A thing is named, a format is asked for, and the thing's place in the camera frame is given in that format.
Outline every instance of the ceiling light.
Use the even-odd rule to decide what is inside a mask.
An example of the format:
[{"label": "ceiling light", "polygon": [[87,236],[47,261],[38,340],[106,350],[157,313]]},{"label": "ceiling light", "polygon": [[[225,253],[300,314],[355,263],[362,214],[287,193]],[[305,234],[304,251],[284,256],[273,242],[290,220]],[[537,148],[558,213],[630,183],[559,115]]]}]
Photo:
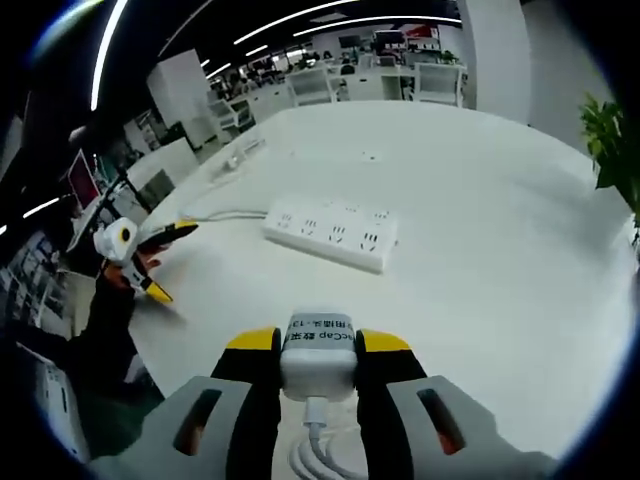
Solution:
[{"label": "ceiling light", "polygon": [[340,25],[349,25],[350,23],[374,22],[376,20],[429,20],[433,22],[462,23],[462,20],[458,20],[457,18],[424,17],[420,15],[385,15],[383,17],[355,18],[352,20],[343,20],[341,22],[331,23],[329,25],[321,25],[319,27],[309,28],[308,30],[302,30],[301,32],[294,33],[293,36],[299,37],[300,35],[317,32],[318,30],[324,30],[325,28],[339,27]]},{"label": "ceiling light", "polygon": [[111,11],[111,16],[107,22],[107,27],[104,29],[104,35],[102,36],[102,42],[100,42],[100,48],[98,49],[98,58],[96,59],[96,68],[93,71],[93,87],[91,89],[91,110],[98,108],[98,94],[100,93],[100,78],[102,77],[102,70],[104,69],[104,62],[107,59],[107,50],[109,50],[109,44],[111,43],[111,37],[113,32],[116,31],[118,20],[122,15],[124,7],[127,5],[128,0],[118,0],[116,6]]},{"label": "ceiling light", "polygon": [[263,45],[261,47],[256,48],[255,50],[251,50],[250,52],[245,53],[244,56],[245,57],[250,57],[254,53],[258,53],[259,51],[264,50],[265,48],[267,48],[267,45]]},{"label": "ceiling light", "polygon": [[333,12],[333,13],[330,13],[329,15],[323,15],[321,17],[312,18],[309,21],[313,23],[326,23],[326,22],[332,22],[333,20],[340,20],[341,18],[347,18],[347,16],[342,13]]},{"label": "ceiling light", "polygon": [[264,32],[265,30],[267,30],[268,28],[274,27],[282,22],[286,22],[287,20],[291,20],[292,18],[296,18],[299,17],[300,15],[304,15],[306,13],[311,13],[311,12],[315,12],[316,10],[322,10],[323,8],[329,8],[329,7],[334,7],[336,5],[342,5],[343,3],[351,3],[351,2],[357,2],[359,0],[338,0],[337,2],[330,2],[330,3],[325,3],[324,5],[318,5],[317,7],[312,7],[312,8],[307,8],[306,10],[302,10],[298,13],[293,13],[291,15],[287,15],[286,17],[281,18],[280,20],[276,20],[275,22],[271,22],[267,25],[265,25],[264,27],[260,27],[257,30],[254,30],[251,33],[247,33],[244,37],[240,37],[238,40],[236,40],[235,42],[233,42],[234,45],[238,45],[241,42],[244,42],[247,38],[251,38],[254,35],[257,35],[260,32]]},{"label": "ceiling light", "polygon": [[38,205],[36,208],[32,208],[31,210],[29,210],[27,213],[25,213],[22,218],[27,218],[30,217],[31,215],[33,215],[36,212],[39,212],[40,210],[42,210],[43,208],[47,208],[49,205],[53,205],[54,203],[56,203],[57,201],[60,200],[60,197],[58,198],[54,198],[53,200],[49,200],[46,203],[43,203],[42,205]]},{"label": "ceiling light", "polygon": [[220,73],[222,70],[224,70],[225,68],[229,68],[231,66],[230,63],[225,63],[223,66],[221,66],[218,70],[214,70],[213,72],[211,72],[209,75],[207,75],[207,79],[213,77],[214,75],[217,75],[218,73]]}]

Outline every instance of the potted plant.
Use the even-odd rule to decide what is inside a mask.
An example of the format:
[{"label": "potted plant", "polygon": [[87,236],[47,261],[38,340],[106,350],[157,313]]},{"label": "potted plant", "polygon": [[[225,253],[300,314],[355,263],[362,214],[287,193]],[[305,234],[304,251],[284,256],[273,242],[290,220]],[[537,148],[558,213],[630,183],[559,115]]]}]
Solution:
[{"label": "potted plant", "polygon": [[440,61],[442,63],[454,65],[458,63],[460,59],[456,57],[453,53],[451,53],[449,50],[445,50],[444,52],[440,53]]},{"label": "potted plant", "polygon": [[601,105],[587,94],[581,107],[583,134],[598,171],[596,188],[615,187],[635,217],[637,243],[640,227],[640,136],[615,102]]}]

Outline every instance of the white power strip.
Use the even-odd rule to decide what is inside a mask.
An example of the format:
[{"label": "white power strip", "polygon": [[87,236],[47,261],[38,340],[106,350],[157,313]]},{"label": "white power strip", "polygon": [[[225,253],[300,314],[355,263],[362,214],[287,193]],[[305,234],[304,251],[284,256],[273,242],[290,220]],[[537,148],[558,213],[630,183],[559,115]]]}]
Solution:
[{"label": "white power strip", "polygon": [[272,205],[263,232],[284,246],[382,273],[396,244],[398,221],[387,210],[287,196]]}]

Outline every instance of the computer monitor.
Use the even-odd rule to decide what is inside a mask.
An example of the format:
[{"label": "computer monitor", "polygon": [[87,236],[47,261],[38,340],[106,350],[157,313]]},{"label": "computer monitor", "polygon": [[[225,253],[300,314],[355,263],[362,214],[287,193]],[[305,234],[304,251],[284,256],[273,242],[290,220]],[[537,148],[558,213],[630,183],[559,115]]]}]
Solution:
[{"label": "computer monitor", "polygon": [[404,32],[400,30],[378,30],[374,37],[378,45],[398,45],[406,42]]},{"label": "computer monitor", "polygon": [[346,37],[338,37],[340,48],[358,48],[361,44],[358,35],[348,35]]},{"label": "computer monitor", "polygon": [[378,57],[378,62],[381,67],[395,67],[396,66],[396,57],[392,57],[391,55]]},{"label": "computer monitor", "polygon": [[82,150],[76,155],[69,169],[69,173],[67,173],[67,179],[83,210],[89,207],[89,204],[100,196],[100,190],[93,179],[91,169]]}]

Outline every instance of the white table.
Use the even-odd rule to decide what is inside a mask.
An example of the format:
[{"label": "white table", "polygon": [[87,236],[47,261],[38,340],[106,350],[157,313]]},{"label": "white table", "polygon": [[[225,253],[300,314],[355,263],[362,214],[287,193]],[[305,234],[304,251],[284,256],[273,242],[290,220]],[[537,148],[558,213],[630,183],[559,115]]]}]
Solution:
[{"label": "white table", "polygon": [[306,193],[393,209],[398,246],[376,276],[267,242],[259,221],[203,224],[154,271],[174,304],[141,306],[131,323],[162,392],[209,375],[238,332],[284,329],[295,308],[330,306],[356,328],[404,337],[428,374],[489,408],[516,447],[565,452],[633,330],[635,263],[619,235],[629,213],[613,190],[594,191],[591,161],[495,116],[412,102],[290,109],[256,129],[267,147],[235,177],[192,201],[249,132],[149,221],[185,204],[206,215]]}]

